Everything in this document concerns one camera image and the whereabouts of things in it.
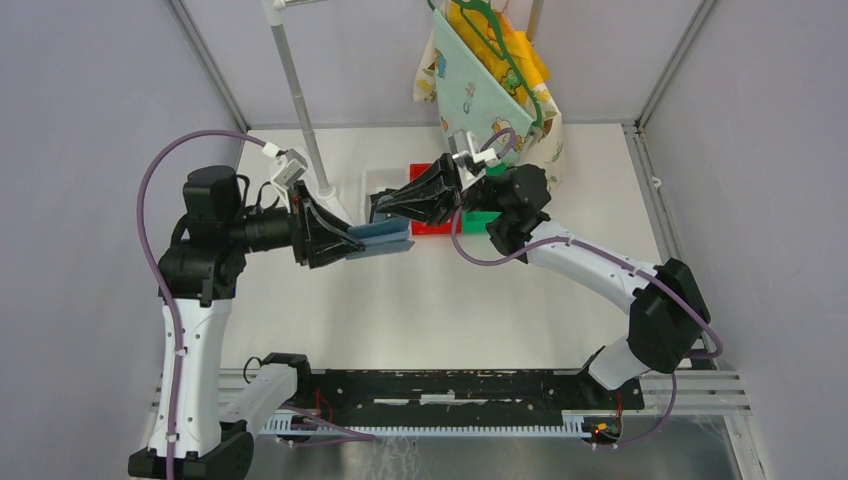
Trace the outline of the blue card holder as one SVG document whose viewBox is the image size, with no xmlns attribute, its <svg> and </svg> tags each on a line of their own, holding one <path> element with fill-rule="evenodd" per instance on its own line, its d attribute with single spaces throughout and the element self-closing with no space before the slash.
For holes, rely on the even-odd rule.
<svg viewBox="0 0 848 480">
<path fill-rule="evenodd" d="M 402 253 L 409 251 L 414 245 L 410 222 L 402 217 L 351 227 L 348 234 L 362 243 L 364 250 L 347 255 L 346 260 Z"/>
</svg>

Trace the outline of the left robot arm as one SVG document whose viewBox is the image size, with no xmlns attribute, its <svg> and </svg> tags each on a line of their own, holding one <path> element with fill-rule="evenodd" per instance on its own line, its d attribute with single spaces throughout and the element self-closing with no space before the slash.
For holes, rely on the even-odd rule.
<svg viewBox="0 0 848 480">
<path fill-rule="evenodd" d="M 188 175 L 185 214 L 152 265 L 164 302 L 165 371 L 154 430 L 128 460 L 131 476 L 242 479 L 256 438 L 275 411 L 312 399 L 307 357 L 271 353 L 233 401 L 219 401 L 223 339 L 247 256 L 289 248 L 299 264 L 319 268 L 365 249 L 349 224 L 314 201 L 303 181 L 287 195 L 290 207 L 252 214 L 234 169 L 211 166 Z"/>
</svg>

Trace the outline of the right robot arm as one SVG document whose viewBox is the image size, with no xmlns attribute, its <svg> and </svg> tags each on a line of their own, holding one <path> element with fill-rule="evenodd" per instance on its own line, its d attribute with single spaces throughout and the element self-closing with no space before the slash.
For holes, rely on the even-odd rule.
<svg viewBox="0 0 848 480">
<path fill-rule="evenodd" d="M 695 350 L 712 335 L 710 315 L 691 268 L 670 258 L 663 264 L 611 252 L 574 234 L 544 210 L 551 196 L 545 171 L 535 165 L 490 175 L 468 157 L 444 154 L 399 189 L 372 202 L 375 213 L 440 226 L 466 211 L 496 213 L 486 232 L 500 258 L 559 273 L 589 288 L 628 316 L 627 334 L 602 347 L 584 365 L 577 382 L 580 400 L 591 408 L 612 401 L 618 388 L 649 371 L 674 373 L 686 359 L 718 356 Z"/>
</svg>

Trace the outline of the black cards in white bin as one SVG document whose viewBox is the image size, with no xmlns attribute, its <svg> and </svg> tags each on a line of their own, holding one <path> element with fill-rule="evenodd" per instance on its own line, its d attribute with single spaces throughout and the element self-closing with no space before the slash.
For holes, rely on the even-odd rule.
<svg viewBox="0 0 848 480">
<path fill-rule="evenodd" d="M 378 206 L 391 200 L 396 192 L 396 189 L 386 188 L 381 191 L 369 194 L 366 196 L 368 201 L 368 218 L 371 219 L 378 213 Z"/>
</svg>

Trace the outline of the red plastic bin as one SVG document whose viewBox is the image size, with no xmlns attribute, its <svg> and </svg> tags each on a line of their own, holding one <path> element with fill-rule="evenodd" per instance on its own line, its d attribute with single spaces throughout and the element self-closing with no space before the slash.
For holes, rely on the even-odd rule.
<svg viewBox="0 0 848 480">
<path fill-rule="evenodd" d="M 421 174 L 423 174 L 428 168 L 429 163 L 413 163 L 409 165 L 409 180 L 415 180 Z M 412 221 L 411 222 L 411 233 L 413 236 L 445 236 L 449 235 L 452 231 L 452 228 L 456 226 L 457 233 L 462 231 L 462 217 L 454 222 L 453 220 L 449 220 L 445 224 L 439 226 L 428 226 L 425 223 Z"/>
</svg>

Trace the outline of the green plastic bin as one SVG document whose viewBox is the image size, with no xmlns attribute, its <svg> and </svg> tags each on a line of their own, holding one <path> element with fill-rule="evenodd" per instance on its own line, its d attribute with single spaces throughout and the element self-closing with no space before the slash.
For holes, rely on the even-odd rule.
<svg viewBox="0 0 848 480">
<path fill-rule="evenodd" d="M 510 168 L 507 165 L 498 165 L 494 168 L 489 168 L 485 175 L 506 174 L 509 170 Z M 460 216 L 462 217 L 462 231 L 460 233 L 456 231 L 456 234 L 482 235 L 486 232 L 486 225 L 493 222 L 500 214 L 497 212 L 463 211 Z"/>
</svg>

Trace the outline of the white plastic bin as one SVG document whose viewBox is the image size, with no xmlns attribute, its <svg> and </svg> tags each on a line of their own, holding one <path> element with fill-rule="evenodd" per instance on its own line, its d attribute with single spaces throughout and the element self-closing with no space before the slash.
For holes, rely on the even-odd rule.
<svg viewBox="0 0 848 480">
<path fill-rule="evenodd" d="M 358 220 L 360 224 L 370 222 L 371 196 L 386 189 L 397 190 L 409 182 L 407 167 L 369 168 L 359 180 Z"/>
</svg>

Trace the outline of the mint cartoon print cloth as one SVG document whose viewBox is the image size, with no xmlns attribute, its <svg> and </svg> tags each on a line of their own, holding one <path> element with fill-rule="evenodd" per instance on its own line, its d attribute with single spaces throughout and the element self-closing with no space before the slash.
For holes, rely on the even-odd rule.
<svg viewBox="0 0 848 480">
<path fill-rule="evenodd" d="M 532 164 L 546 174 L 547 188 L 555 191 L 565 177 L 563 115 L 552 99 L 543 104 L 542 127 L 532 127 L 529 108 L 520 106 L 465 48 L 445 18 L 432 10 L 432 32 L 415 76 L 412 98 L 434 103 L 446 136 L 459 130 L 473 133 L 479 141 L 496 137 L 510 128 L 514 137 L 496 139 L 507 147 L 504 161 L 510 165 Z"/>
</svg>

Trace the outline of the yellow garment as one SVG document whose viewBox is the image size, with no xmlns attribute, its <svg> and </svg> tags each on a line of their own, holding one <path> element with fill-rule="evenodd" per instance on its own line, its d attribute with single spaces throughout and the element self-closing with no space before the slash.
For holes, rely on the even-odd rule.
<svg viewBox="0 0 848 480">
<path fill-rule="evenodd" d="M 500 38 L 516 69 L 512 68 L 507 59 L 497 56 L 501 54 L 498 36 L 483 13 L 469 8 L 462 9 L 457 3 L 451 2 L 446 20 L 478 61 L 516 102 L 522 105 L 532 103 L 523 83 L 534 92 L 540 104 L 549 102 L 552 95 L 546 86 L 550 77 L 547 66 L 524 31 L 514 30 L 501 11 L 495 10 L 494 15 L 501 32 Z"/>
</svg>

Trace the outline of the green clothes hanger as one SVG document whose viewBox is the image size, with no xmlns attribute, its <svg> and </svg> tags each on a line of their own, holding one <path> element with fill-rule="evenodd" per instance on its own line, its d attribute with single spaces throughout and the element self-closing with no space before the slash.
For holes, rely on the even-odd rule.
<svg viewBox="0 0 848 480">
<path fill-rule="evenodd" d="M 438 11 L 465 48 L 520 106 L 529 108 L 532 127 L 545 120 L 544 101 L 537 88 L 549 78 L 526 32 L 516 29 L 508 18 L 507 1 L 444 1 Z"/>
</svg>

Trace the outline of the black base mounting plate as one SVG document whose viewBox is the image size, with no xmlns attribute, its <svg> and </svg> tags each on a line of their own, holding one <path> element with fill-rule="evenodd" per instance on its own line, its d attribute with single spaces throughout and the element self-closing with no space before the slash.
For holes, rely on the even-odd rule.
<svg viewBox="0 0 848 480">
<path fill-rule="evenodd" d="M 345 427 L 556 426 L 566 412 L 641 410 L 629 380 L 609 391 L 576 370 L 313 371 L 291 405 Z"/>
</svg>

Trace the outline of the white clothes rack stand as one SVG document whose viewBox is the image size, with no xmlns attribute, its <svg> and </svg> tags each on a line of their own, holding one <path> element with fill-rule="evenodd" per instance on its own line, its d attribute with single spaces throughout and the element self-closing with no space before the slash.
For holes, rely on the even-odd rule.
<svg viewBox="0 0 848 480">
<path fill-rule="evenodd" d="M 290 42 L 284 26 L 283 12 L 288 7 L 305 4 L 309 4 L 309 1 L 261 1 L 267 23 L 274 38 L 275 47 L 285 74 L 286 82 L 289 87 L 290 96 L 305 142 L 308 159 L 310 160 L 310 167 L 313 171 L 317 184 L 318 192 L 314 195 L 314 197 L 318 200 L 318 203 L 330 213 L 348 224 L 353 224 L 352 217 L 339 199 L 337 188 L 330 183 L 327 177 L 323 158 L 313 128 L 313 123 L 309 115 L 307 102 L 304 97 L 304 92 L 294 62 Z"/>
</svg>

